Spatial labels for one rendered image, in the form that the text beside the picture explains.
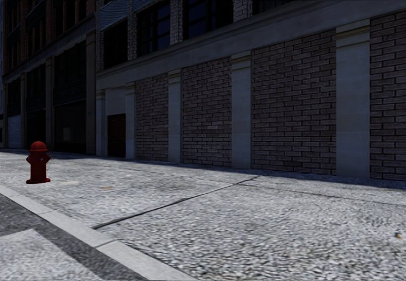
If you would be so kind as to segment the dark brick building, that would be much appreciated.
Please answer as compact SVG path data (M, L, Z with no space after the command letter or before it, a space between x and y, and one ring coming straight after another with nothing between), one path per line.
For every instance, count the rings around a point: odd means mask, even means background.
M98 0L97 155L406 181L406 0Z

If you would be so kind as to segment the red fire hydrant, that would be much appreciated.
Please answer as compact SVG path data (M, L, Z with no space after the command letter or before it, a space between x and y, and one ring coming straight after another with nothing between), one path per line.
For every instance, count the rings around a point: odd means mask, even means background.
M42 141L35 141L29 149L29 156L26 161L30 164L30 179L26 180L26 184L38 184L49 182L47 177L47 162L50 156L46 144Z

